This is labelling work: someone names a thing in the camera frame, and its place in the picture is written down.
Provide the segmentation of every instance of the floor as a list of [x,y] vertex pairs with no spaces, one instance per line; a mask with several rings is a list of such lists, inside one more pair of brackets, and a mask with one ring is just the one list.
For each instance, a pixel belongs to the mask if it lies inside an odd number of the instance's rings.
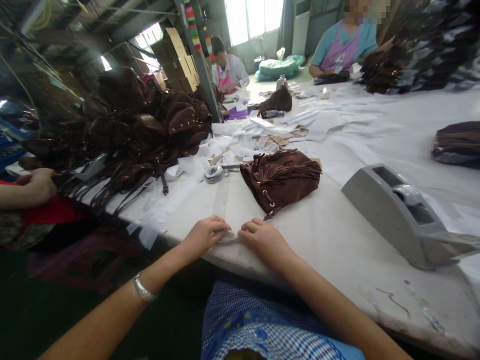
[[[167,249],[155,244],[154,257]],[[107,295],[61,288],[28,278],[29,254],[0,252],[0,359],[37,358]],[[129,263],[117,276],[117,286],[148,263]],[[137,320],[111,359],[199,359],[204,309],[217,268],[200,259],[174,276],[157,301]],[[399,341],[414,358],[442,360]]]

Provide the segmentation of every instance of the window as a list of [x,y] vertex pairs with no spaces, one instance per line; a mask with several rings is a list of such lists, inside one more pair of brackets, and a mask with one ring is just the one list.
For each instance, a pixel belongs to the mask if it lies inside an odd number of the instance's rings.
[[280,27],[284,0],[225,0],[232,46]]
[[[143,30],[139,35],[135,36],[135,38],[133,38],[133,42],[136,43],[143,50],[147,50],[148,52],[153,53],[150,45],[159,42],[163,37],[164,33],[162,32],[160,25],[156,23],[155,25],[152,25],[149,28]],[[152,73],[160,70],[160,64],[156,58],[145,55],[143,52],[141,52],[140,54]]]
[[103,64],[103,67],[105,68],[105,71],[112,70],[112,67],[110,66],[109,62],[103,55],[100,56],[100,59],[101,59],[101,63]]

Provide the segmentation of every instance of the silver bracelet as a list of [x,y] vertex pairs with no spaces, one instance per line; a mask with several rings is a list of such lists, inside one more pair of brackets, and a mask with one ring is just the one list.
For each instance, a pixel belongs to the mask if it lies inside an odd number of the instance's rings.
[[138,294],[141,299],[147,303],[151,303],[155,301],[156,298],[158,298],[158,295],[152,295],[150,291],[148,291],[142,283],[140,282],[139,279],[140,273],[138,273],[134,278],[133,278],[133,283],[135,284],[135,290],[136,293]]

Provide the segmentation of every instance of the hand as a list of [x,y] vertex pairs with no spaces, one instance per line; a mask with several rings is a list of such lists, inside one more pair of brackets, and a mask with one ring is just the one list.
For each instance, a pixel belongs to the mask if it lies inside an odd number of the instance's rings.
[[31,176],[33,178],[35,177],[46,177],[46,178],[52,178],[54,175],[55,170],[47,168],[47,167],[41,167],[38,169],[35,169],[31,172]]
[[22,175],[16,178],[15,184],[26,185],[32,180],[32,174]]
[[46,203],[48,200],[52,199],[57,194],[57,187],[52,181],[52,176],[54,175],[55,170],[42,167],[35,169],[31,172],[31,178],[28,183],[28,186],[38,186],[40,191],[40,196],[42,202]]
[[225,92],[226,92],[226,93],[231,93],[231,92],[233,92],[233,91],[236,90],[235,87],[241,88],[242,85],[240,85],[240,82],[238,82],[238,81],[237,81],[237,82],[234,82],[234,83],[230,84],[230,86],[228,87],[227,90],[225,90]]
[[296,256],[277,228],[256,217],[241,226],[238,236],[265,264],[279,273],[288,260]]
[[178,246],[182,257],[187,263],[200,258],[218,243],[228,230],[232,228],[220,216],[214,215],[198,221]]

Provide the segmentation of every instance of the wrist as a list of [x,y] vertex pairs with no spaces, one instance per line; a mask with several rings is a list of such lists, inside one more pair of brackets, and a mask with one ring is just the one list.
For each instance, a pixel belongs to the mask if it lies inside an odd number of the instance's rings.
[[176,247],[140,272],[140,282],[152,295],[157,295],[165,283],[185,267],[185,262],[174,251],[175,249]]
[[278,268],[275,270],[286,280],[288,280],[288,277],[293,270],[305,263],[304,260],[293,251],[279,260]]

